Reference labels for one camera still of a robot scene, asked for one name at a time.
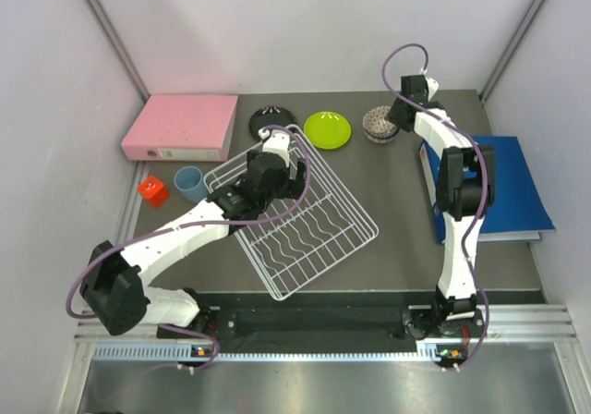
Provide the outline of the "red patterned white bowl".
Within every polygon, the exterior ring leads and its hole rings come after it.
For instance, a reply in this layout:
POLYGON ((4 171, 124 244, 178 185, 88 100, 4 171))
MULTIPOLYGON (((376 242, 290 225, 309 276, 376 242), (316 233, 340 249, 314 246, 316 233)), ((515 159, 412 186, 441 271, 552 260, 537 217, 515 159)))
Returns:
POLYGON ((378 135, 388 135, 397 128, 388 118, 390 106, 375 107, 364 115, 362 119, 363 129, 378 135))

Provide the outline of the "blue patterned bowl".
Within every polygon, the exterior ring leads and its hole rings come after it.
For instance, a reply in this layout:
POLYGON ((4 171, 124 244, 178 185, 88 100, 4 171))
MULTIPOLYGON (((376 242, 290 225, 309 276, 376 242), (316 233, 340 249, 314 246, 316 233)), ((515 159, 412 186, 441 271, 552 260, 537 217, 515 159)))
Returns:
POLYGON ((378 144, 386 144, 386 143, 393 141, 396 138, 396 136, 399 134, 399 132, 400 132, 400 129, 396 128, 394 130, 394 132, 392 132, 388 135, 378 135, 378 134, 369 132, 367 129, 364 129, 364 135, 370 141, 372 141, 374 143, 378 143, 378 144))

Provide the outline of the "white wire dish rack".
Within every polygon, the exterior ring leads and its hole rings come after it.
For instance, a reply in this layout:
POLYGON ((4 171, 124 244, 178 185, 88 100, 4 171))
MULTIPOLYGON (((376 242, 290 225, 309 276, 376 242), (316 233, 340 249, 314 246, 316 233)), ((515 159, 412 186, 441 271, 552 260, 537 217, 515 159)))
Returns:
POLYGON ((293 203, 274 201, 260 218, 264 225, 250 225, 235 236, 276 301, 291 297, 337 264, 363 249, 379 234, 379 228, 363 206, 334 173, 329 164, 296 125, 288 127, 299 142, 291 142, 291 171, 309 159, 310 186, 305 199, 284 218, 293 203))

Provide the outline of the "lime green plate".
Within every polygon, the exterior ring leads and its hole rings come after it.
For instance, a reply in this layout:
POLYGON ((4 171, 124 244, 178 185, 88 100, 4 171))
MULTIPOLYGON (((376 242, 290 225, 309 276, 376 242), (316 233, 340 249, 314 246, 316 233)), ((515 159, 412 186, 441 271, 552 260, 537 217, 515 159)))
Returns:
POLYGON ((304 134, 317 149, 337 150, 351 138, 350 122, 341 114, 333 111, 320 111, 312 114, 304 123, 304 134))

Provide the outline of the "blue plastic cup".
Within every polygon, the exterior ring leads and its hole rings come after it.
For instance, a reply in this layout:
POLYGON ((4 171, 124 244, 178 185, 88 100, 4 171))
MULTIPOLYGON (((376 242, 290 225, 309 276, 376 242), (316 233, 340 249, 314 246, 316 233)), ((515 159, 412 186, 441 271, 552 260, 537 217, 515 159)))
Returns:
POLYGON ((181 195, 191 203, 197 204, 207 197, 204 175, 196 166, 180 168, 174 176, 174 184, 181 195))

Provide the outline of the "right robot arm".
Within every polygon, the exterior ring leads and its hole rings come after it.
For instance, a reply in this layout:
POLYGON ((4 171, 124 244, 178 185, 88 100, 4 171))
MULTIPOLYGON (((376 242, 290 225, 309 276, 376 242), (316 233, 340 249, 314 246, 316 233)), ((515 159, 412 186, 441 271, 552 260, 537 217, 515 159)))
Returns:
POLYGON ((437 89, 438 83, 424 74, 403 76, 387 120, 417 134, 440 161, 435 202, 445 225, 444 261, 429 328, 450 336, 476 318, 476 249, 495 200, 495 152, 453 123, 433 100, 437 89))

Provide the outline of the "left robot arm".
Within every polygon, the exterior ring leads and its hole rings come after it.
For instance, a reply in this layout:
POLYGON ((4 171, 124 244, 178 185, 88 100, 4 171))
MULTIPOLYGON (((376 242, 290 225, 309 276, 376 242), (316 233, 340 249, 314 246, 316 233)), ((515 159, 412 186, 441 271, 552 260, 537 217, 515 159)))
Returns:
POLYGON ((194 208, 123 248, 103 242, 92 253, 79 294, 110 335, 141 324, 178 326, 189 336, 203 335, 210 316, 190 288, 167 290, 153 280, 192 252, 248 226, 276 200, 299 203, 309 174, 304 159, 291 166, 281 155, 250 151, 247 170, 194 208))

